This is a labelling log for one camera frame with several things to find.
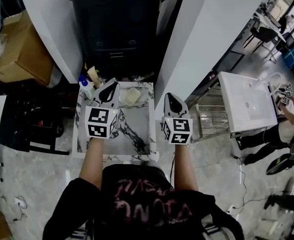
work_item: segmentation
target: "marble tray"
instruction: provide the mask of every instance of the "marble tray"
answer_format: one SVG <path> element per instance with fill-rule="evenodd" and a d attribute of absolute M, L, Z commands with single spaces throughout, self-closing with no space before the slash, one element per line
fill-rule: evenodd
<path fill-rule="evenodd" d="M 104 161 L 157 160 L 156 130 L 154 119 L 153 84 L 147 82 L 119 82 L 119 118 L 110 139 L 105 141 Z M 136 88 L 141 96 L 133 106 L 123 100 L 125 92 Z M 72 156 L 84 158 L 90 138 L 85 129 L 85 108 L 90 103 L 82 90 L 79 91 L 73 129 Z"/>

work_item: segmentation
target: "white sink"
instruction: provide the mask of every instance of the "white sink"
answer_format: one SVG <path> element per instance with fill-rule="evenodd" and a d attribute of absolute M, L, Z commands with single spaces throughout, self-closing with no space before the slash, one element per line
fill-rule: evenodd
<path fill-rule="evenodd" d="M 277 124 L 266 84 L 253 88 L 257 79 L 226 72 L 220 72 L 218 78 L 232 133 Z"/>

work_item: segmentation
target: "black t-shirt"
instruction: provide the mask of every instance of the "black t-shirt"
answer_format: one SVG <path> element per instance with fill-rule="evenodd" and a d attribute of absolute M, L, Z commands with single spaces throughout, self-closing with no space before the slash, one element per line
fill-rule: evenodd
<path fill-rule="evenodd" d="M 101 191 L 80 178 L 69 183 L 43 239 L 64 240 L 83 224 L 96 240 L 201 239 L 207 215 L 243 239 L 239 223 L 215 205 L 213 196 L 176 191 L 157 167 L 115 164 L 103 170 Z"/>

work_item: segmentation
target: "hand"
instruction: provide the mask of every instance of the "hand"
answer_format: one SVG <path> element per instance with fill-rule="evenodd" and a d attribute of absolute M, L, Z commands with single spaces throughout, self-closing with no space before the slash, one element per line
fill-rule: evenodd
<path fill-rule="evenodd" d="M 282 103 L 281 101 L 279 101 L 279 104 L 278 104 L 278 108 L 280 110 L 283 110 L 283 108 L 286 107 L 284 103 Z"/>

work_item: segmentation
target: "black trash bin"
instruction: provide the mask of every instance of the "black trash bin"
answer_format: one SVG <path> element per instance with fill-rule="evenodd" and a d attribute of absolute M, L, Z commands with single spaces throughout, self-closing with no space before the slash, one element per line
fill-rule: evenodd
<path fill-rule="evenodd" d="M 160 0 L 72 2 L 89 67 L 117 77 L 138 74 L 147 66 L 156 50 Z"/>

